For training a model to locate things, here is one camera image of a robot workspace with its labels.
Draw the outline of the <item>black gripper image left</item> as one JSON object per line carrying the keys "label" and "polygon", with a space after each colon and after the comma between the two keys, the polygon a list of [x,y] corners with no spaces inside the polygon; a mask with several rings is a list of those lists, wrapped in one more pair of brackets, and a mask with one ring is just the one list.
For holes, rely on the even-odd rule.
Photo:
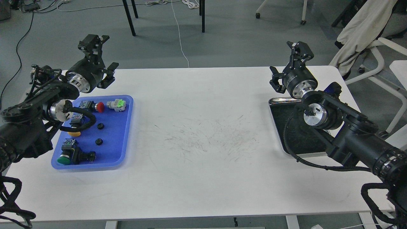
{"label": "black gripper image left", "polygon": [[67,81],[76,86],[79,92],[90,93],[96,87],[106,89],[115,81],[114,73],[119,63],[112,62],[105,69],[102,60],[102,47],[109,38],[109,35],[88,34],[79,42],[78,49],[85,54],[85,58],[66,72]]}

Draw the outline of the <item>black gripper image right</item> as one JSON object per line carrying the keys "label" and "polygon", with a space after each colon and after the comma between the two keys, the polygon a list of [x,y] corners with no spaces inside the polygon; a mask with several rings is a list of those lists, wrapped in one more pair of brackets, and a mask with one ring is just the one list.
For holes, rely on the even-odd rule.
{"label": "black gripper image right", "polygon": [[314,58],[314,53],[305,42],[287,41],[286,43],[291,48],[289,62],[283,73],[280,73],[276,67],[269,67],[272,72],[269,83],[277,93],[285,93],[287,90],[292,98],[302,98],[305,93],[315,90],[318,86],[315,77],[305,67],[305,63]]}

